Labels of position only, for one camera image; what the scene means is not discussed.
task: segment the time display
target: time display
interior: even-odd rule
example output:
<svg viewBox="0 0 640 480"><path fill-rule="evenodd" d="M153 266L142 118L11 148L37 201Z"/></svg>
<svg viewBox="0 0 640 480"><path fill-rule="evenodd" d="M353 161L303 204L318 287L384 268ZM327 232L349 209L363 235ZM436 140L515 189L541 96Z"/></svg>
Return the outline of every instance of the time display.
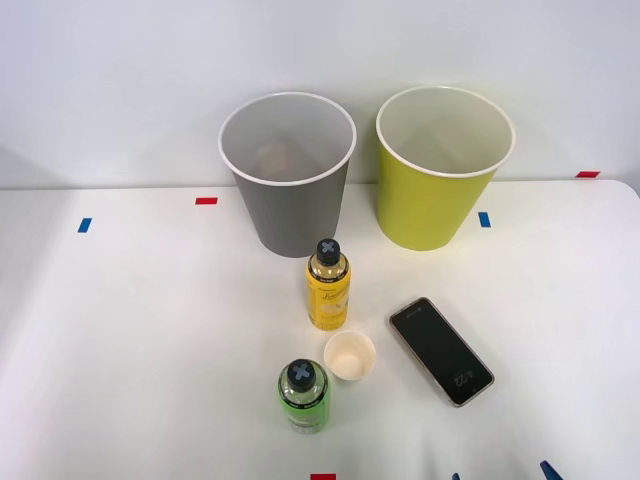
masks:
<svg viewBox="0 0 640 480"><path fill-rule="evenodd" d="M466 372L461 373L453 379L453 383L456 387L460 388L469 380L473 380L473 370L467 370Z"/></svg>

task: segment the bottle label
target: bottle label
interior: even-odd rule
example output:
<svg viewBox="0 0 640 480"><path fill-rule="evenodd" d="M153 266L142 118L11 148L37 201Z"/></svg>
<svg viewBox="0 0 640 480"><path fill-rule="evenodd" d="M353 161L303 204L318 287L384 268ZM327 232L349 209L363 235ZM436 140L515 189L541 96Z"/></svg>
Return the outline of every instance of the bottle label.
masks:
<svg viewBox="0 0 640 480"><path fill-rule="evenodd" d="M329 422L329 379L324 370L321 370L321 373L324 377L324 388L317 399L306 405L296 404L285 398L278 381L282 408L291 427L298 433L316 433Z"/></svg>
<svg viewBox="0 0 640 480"><path fill-rule="evenodd" d="M311 260L307 265L309 316L321 330L340 328L347 319L351 265L337 278L326 279L313 274Z"/></svg>

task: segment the smartphone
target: smartphone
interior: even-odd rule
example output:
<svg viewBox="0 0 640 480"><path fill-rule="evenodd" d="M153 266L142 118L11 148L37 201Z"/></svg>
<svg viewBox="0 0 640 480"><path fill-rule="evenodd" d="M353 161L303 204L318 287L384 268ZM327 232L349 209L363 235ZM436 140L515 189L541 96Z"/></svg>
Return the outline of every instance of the smartphone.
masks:
<svg viewBox="0 0 640 480"><path fill-rule="evenodd" d="M391 326L457 407L493 383L493 374L426 298L394 313Z"/></svg>

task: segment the bottle cap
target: bottle cap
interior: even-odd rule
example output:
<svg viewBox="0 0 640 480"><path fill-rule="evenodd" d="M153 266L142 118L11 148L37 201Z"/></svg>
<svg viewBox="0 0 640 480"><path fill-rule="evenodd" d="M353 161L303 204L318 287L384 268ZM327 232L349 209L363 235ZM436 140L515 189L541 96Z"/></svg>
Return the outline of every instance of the bottle cap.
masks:
<svg viewBox="0 0 640 480"><path fill-rule="evenodd" d="M309 360L294 360L287 368L287 379L293 391L308 392L316 383L316 371Z"/></svg>
<svg viewBox="0 0 640 480"><path fill-rule="evenodd" d="M320 240L316 248L316 256L324 265L335 265L340 261L340 244L333 238Z"/></svg>

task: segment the white table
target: white table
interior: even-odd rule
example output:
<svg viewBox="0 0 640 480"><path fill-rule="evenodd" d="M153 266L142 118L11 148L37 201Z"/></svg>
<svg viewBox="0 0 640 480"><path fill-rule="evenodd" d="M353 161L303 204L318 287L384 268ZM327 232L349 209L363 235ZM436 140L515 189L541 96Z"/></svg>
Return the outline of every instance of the white table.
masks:
<svg viewBox="0 0 640 480"><path fill-rule="evenodd" d="M302 436L277 377L330 334L307 319L305 260L261 246L235 188L0 192L0 478L542 480L543 459L565 480L638 478L636 194L492 183L449 246L417 253L382 234L373 193L347 187L337 238L345 328L378 361ZM461 409L389 330L420 296L496 375Z"/></svg>

